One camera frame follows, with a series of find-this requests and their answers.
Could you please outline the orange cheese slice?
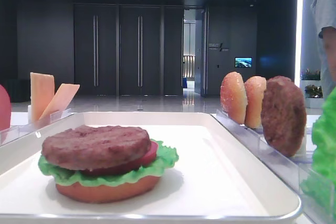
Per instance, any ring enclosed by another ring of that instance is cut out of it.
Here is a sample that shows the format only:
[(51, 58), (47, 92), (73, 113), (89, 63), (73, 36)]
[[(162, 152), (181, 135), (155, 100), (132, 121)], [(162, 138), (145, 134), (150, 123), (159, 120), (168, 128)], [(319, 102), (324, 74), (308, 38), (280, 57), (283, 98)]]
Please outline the orange cheese slice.
[(50, 74), (30, 73), (31, 120), (38, 121), (55, 94), (54, 76)]
[(64, 111), (74, 98), (79, 88), (79, 84), (62, 83), (39, 119), (41, 120), (44, 117), (58, 111)]

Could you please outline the green lettuce leaf on burger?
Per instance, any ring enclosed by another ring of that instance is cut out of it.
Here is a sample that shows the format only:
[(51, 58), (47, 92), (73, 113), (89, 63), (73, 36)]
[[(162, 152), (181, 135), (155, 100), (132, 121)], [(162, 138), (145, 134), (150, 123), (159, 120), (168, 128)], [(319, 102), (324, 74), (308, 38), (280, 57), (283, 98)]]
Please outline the green lettuce leaf on burger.
[(88, 176), (79, 171), (71, 171), (48, 163), (44, 156), (40, 156), (38, 167), (45, 176), (53, 176), (56, 184), (70, 186), (79, 183), (85, 187), (97, 187), (101, 185), (116, 187), (125, 183), (134, 184), (146, 176), (161, 177), (164, 171), (174, 167), (179, 160), (176, 148), (165, 146), (162, 141), (154, 141), (158, 144), (156, 159), (148, 166), (141, 166), (122, 175)]

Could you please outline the red tomato slice on burger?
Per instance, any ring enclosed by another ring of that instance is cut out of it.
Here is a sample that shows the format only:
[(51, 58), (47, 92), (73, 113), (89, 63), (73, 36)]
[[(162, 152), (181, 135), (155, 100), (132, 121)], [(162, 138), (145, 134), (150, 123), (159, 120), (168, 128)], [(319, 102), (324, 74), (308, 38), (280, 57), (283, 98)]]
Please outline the red tomato slice on burger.
[(100, 168), (94, 170), (81, 170), (80, 172), (87, 176), (105, 176), (105, 175), (123, 175), (132, 170), (138, 170), (141, 166), (147, 167), (156, 160), (156, 153), (158, 150), (158, 143), (151, 141), (151, 147), (149, 151), (139, 159), (133, 160), (126, 164), (110, 167)]

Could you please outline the far upright bread bun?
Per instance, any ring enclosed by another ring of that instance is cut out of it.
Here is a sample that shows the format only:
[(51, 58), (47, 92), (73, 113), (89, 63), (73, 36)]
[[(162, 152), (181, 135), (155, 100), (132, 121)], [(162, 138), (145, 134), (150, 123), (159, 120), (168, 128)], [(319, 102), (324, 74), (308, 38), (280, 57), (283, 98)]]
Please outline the far upright bread bun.
[(233, 121), (244, 124), (248, 102), (241, 74), (228, 73), (223, 78), (220, 88), (220, 102), (223, 110)]

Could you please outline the upright bread bun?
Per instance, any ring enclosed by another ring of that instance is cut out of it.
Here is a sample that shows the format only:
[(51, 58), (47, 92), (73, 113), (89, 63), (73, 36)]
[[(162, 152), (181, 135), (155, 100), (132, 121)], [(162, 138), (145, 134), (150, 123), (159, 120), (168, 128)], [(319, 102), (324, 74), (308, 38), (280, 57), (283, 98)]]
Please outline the upright bread bun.
[(244, 124), (248, 102), (241, 74), (228, 73), (223, 78), (220, 88), (220, 102), (223, 110), (233, 121)]
[(253, 76), (245, 82), (247, 94), (247, 107), (245, 125), (256, 129), (261, 125), (261, 110), (264, 91), (266, 89), (266, 79), (261, 76)]

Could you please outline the brown meat patty on burger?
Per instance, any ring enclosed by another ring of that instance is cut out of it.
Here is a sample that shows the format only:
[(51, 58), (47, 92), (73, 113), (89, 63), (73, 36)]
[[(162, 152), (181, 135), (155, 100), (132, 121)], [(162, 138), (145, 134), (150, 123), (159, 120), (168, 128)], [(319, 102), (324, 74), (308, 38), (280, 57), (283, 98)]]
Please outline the brown meat patty on burger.
[(94, 170), (127, 164), (151, 147), (140, 127), (82, 125), (45, 138), (41, 154), (51, 164), (70, 170)]

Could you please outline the upright brown meat patty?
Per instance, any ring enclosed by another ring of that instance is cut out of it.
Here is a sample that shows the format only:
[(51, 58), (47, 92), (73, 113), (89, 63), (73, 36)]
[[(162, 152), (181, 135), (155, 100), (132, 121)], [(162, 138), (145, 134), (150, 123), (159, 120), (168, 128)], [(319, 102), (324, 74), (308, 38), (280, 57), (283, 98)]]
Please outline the upright brown meat patty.
[(305, 98), (300, 88), (284, 76), (268, 79), (261, 110), (268, 145), (286, 157), (294, 156), (301, 147), (306, 122)]

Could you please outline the upright orange cheese slice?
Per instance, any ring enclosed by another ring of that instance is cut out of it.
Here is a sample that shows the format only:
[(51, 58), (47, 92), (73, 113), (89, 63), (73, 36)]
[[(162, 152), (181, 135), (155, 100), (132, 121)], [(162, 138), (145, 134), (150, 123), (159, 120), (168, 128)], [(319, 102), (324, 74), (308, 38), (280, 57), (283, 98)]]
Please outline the upright orange cheese slice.
[(50, 74), (30, 73), (31, 120), (38, 121), (55, 94), (54, 76)]

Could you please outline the red tomato slice in rack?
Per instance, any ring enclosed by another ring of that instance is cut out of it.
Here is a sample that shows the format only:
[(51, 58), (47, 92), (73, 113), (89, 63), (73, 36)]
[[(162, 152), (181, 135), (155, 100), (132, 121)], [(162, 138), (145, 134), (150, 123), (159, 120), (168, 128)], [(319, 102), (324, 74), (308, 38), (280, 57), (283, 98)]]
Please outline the red tomato slice in rack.
[(3, 86), (0, 86), (0, 130), (10, 128), (12, 106), (10, 97)]

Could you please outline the green lettuce in rack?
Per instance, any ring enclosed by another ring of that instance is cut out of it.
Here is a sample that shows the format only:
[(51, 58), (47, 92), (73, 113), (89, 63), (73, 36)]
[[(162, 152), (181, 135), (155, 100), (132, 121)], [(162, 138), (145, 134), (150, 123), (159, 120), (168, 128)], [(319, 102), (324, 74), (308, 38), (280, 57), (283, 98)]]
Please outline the green lettuce in rack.
[(335, 196), (335, 91), (322, 107), (322, 115), (313, 123), (312, 142), (317, 148), (312, 156), (310, 176), (301, 184), (302, 190), (324, 206)]

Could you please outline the bottom bun slice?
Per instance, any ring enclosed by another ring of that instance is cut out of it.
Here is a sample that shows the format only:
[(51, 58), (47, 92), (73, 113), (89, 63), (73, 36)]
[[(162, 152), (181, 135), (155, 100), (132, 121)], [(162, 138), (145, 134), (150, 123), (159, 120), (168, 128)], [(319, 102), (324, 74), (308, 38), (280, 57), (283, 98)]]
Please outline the bottom bun slice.
[(119, 186), (86, 187), (80, 183), (70, 186), (56, 184), (58, 192), (70, 199), (91, 204), (104, 204), (126, 200), (151, 191), (161, 178), (145, 176), (136, 183), (123, 183)]

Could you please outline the clear acrylic left rack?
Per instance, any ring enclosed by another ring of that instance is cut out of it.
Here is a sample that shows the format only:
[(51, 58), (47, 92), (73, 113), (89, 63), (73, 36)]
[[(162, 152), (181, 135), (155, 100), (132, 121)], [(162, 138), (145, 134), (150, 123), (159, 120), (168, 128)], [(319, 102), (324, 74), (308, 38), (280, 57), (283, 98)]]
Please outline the clear acrylic left rack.
[(25, 125), (14, 125), (8, 129), (1, 131), (1, 145), (10, 143), (22, 136), (30, 134), (32, 132), (36, 132), (41, 130), (43, 127), (49, 126), (61, 119), (64, 119), (70, 115), (72, 115), (71, 109), (66, 109), (63, 112), (55, 112), (51, 114), (49, 117), (46, 117), (42, 120), (39, 120), (34, 123), (29, 123)]

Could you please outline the clear acrylic rack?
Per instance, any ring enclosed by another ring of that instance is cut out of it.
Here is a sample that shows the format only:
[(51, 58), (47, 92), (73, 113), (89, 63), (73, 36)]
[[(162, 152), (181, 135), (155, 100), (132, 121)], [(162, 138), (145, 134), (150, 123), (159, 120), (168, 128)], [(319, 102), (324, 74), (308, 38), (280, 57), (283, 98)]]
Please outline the clear acrylic rack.
[(303, 212), (308, 219), (314, 223), (335, 223), (335, 185), (312, 169), (312, 151), (304, 147), (301, 153), (287, 158), (265, 142), (261, 129), (241, 126), (221, 110), (217, 110), (216, 119), (301, 196)]
[(34, 123), (29, 123), (25, 125), (14, 125), (8, 129), (1, 131), (1, 145), (10, 143), (22, 136), (30, 134), (32, 132), (36, 132), (41, 130), (43, 127), (49, 126), (61, 119), (64, 119), (70, 115), (72, 115), (71, 109), (66, 109), (63, 112), (55, 112), (51, 114), (49, 117), (46, 117), (42, 120), (39, 120)]

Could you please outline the person in grey shirt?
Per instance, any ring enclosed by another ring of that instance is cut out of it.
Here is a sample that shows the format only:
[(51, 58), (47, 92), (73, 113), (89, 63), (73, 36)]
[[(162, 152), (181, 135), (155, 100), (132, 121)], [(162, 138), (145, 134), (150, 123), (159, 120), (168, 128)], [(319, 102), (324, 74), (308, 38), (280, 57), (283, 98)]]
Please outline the person in grey shirt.
[(313, 0), (311, 10), (318, 36), (322, 92), (326, 99), (335, 88), (335, 0)]

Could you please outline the small wall screen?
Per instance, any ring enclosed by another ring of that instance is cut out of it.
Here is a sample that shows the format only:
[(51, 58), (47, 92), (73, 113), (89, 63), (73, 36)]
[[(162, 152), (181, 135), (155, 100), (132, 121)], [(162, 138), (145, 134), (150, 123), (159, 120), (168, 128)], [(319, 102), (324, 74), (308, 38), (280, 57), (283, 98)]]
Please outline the small wall screen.
[(251, 68), (252, 57), (235, 57), (235, 68)]

